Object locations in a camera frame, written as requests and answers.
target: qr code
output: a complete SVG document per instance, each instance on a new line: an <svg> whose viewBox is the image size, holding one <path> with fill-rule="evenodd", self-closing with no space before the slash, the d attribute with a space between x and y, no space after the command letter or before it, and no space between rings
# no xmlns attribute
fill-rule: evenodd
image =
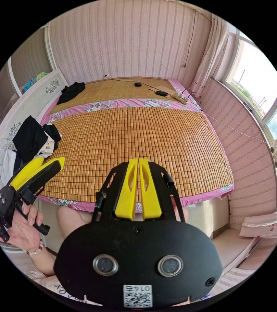
<svg viewBox="0 0 277 312"><path fill-rule="evenodd" d="M151 286L124 285L124 307L126 308L151 308Z"/></svg>

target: pile of clothes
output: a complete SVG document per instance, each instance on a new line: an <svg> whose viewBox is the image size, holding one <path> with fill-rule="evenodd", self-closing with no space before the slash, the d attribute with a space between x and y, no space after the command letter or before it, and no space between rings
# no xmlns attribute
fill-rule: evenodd
<svg viewBox="0 0 277 312"><path fill-rule="evenodd" d="M23 87L23 89L21 90L21 93L24 94L31 86L33 86L37 81L39 81L46 75L48 75L48 72L41 72L35 77L30 78L25 84L25 86Z"/></svg>
<svg viewBox="0 0 277 312"><path fill-rule="evenodd" d="M6 150L1 172L3 185L7 185L11 177L32 159L51 156L60 140L61 134L55 125L41 126L29 116L13 138L16 150Z"/></svg>
<svg viewBox="0 0 277 312"><path fill-rule="evenodd" d="M61 96L56 105L66 103L73 98L75 98L79 93L81 93L85 89L84 82L75 82L71 86L65 86L63 90L61 90Z"/></svg>

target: sky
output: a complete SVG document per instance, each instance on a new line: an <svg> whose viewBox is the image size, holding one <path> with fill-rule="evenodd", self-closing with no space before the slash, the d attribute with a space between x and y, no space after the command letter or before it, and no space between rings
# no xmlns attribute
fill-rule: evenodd
<svg viewBox="0 0 277 312"><path fill-rule="evenodd" d="M244 43L243 54L234 80L239 81L241 76L241 85L250 92L257 103L265 97L266 102L262 105L262 109L268 112L277 97L277 72L267 57L248 43ZM273 119L277 123L277 113Z"/></svg>

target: headboard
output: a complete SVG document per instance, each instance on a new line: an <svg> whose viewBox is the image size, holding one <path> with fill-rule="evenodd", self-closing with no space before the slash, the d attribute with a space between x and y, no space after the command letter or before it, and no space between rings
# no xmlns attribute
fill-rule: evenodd
<svg viewBox="0 0 277 312"><path fill-rule="evenodd" d="M67 81L56 69L29 88L8 111L0 124L0 174L7 149L14 149L12 139L24 120L31 115L39 123L50 105L61 95Z"/></svg>

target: bed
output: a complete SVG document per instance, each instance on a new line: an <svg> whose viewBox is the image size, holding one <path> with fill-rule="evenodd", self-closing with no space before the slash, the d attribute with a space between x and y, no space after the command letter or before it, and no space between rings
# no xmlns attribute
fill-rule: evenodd
<svg viewBox="0 0 277 312"><path fill-rule="evenodd" d="M185 89L173 79L130 79L145 79L177 93ZM233 191L225 151L195 99L184 105L173 97L157 96L147 86L135 88L133 82L109 80L104 84L86 84L86 91L67 103L56 105L56 99L43 116L41 125L55 124L63 136L51 157L64 156L66 162L64 170L47 183L40 199L92 212L95 192L110 169L136 157L156 161L167 169L183 207L225 198ZM136 213L141 211L138 189Z"/></svg>

